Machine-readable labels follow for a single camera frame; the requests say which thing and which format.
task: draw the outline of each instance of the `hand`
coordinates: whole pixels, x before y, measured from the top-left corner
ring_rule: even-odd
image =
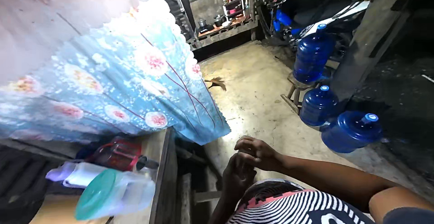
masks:
[[[223,171],[222,196],[237,203],[253,183],[256,171],[245,164],[238,154],[232,155]]]
[[[281,156],[266,142],[252,138],[249,136],[242,136],[235,145],[235,150],[246,161],[246,163],[257,167],[264,171],[276,171],[280,165],[278,160]]]

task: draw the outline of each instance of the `wooden stool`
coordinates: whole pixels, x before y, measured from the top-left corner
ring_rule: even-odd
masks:
[[[314,88],[316,86],[316,82],[313,82],[311,84],[304,84],[302,82],[299,82],[296,80],[292,72],[288,75],[288,80],[292,83],[290,92],[288,93],[288,96],[286,96],[285,94],[281,94],[280,96],[292,108],[292,110],[296,112],[296,114],[299,114],[300,92],[308,88]]]

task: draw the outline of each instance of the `striped shirt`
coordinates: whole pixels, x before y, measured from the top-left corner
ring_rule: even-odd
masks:
[[[309,189],[283,193],[264,201],[251,199],[228,223],[374,224],[360,210],[328,193]]]

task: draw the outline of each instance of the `person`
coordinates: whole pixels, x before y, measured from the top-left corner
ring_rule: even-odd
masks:
[[[399,184],[341,164],[282,155],[243,136],[223,172],[223,190],[209,224],[434,223],[434,206]],[[317,190],[283,179],[252,185],[254,167],[276,171]]]

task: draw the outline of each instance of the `red object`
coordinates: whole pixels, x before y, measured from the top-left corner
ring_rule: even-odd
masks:
[[[141,144],[116,137],[110,143],[99,147],[86,161],[119,171],[132,171],[141,152]]]

